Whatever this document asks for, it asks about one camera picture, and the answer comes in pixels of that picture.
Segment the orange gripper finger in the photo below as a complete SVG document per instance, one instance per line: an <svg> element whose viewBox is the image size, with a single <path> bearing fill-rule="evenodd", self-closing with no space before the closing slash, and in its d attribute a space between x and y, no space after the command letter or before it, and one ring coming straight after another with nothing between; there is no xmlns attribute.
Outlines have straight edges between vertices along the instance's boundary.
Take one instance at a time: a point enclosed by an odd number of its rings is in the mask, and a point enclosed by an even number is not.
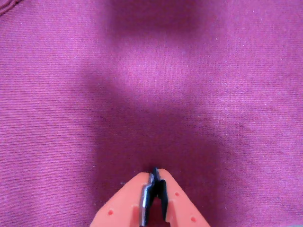
<svg viewBox="0 0 303 227"><path fill-rule="evenodd" d="M90 226L147 226L154 186L153 174L137 174L100 208Z"/></svg>
<svg viewBox="0 0 303 227"><path fill-rule="evenodd" d="M156 196L161 200L163 219L171 227L210 226L174 177L165 169L154 168Z"/></svg>

